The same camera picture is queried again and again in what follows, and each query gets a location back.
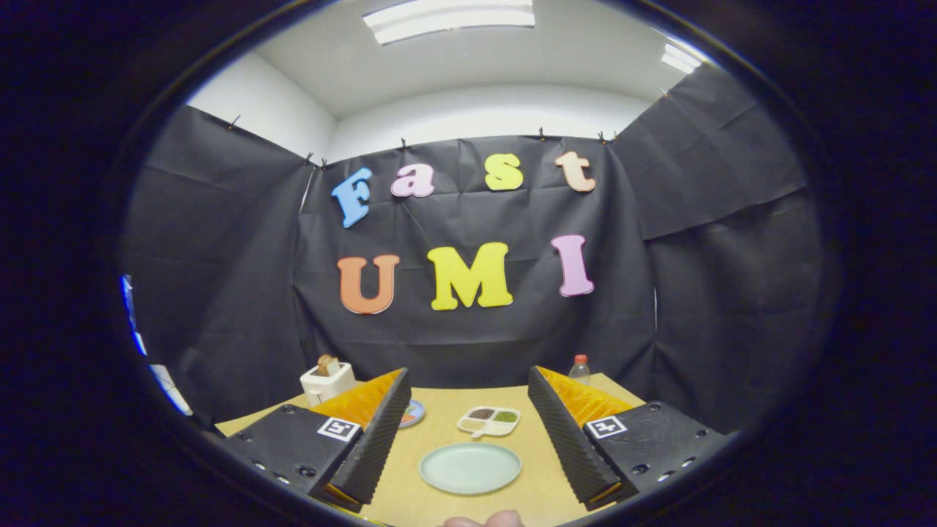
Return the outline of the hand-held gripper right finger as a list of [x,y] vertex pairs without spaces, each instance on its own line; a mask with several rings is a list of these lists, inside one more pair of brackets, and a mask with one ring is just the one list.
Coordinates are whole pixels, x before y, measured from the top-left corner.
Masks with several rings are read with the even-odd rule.
[[588,510],[676,478],[735,438],[671,405],[626,403],[540,366],[530,368],[528,396],[572,492]]

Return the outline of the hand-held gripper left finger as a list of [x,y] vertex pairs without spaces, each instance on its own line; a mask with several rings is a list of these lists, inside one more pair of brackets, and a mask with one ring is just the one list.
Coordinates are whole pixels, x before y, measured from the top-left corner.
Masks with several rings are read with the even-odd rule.
[[312,409],[280,405],[222,444],[279,486],[358,513],[373,500],[409,403],[402,367]]

